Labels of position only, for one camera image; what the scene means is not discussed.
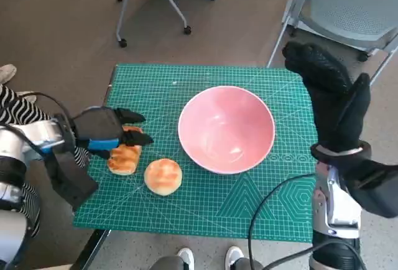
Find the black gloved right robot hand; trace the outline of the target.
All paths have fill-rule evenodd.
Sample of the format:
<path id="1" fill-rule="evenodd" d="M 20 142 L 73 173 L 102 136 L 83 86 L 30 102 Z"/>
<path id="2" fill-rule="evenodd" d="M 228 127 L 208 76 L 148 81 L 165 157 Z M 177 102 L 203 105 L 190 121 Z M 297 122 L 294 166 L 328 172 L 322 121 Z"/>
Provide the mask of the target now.
<path id="1" fill-rule="evenodd" d="M 359 148 L 371 101 L 369 75 L 352 82 L 348 69 L 315 44 L 290 41 L 282 54 L 286 69 L 302 77 L 310 95 L 318 144 L 332 152 Z"/>

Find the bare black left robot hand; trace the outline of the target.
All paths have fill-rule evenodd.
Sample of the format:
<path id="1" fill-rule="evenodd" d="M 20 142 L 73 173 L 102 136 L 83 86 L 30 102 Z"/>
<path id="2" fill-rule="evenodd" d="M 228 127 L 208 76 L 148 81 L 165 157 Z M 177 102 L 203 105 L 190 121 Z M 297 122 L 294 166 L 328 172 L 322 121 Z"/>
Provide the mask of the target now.
<path id="1" fill-rule="evenodd" d="M 109 159 L 111 151 L 121 144 L 146 146 L 153 139 L 146 133 L 123 129 L 124 124 L 142 123 L 143 115 L 124 108 L 105 106 L 84 110 L 73 118 L 76 146 L 102 159 Z"/>

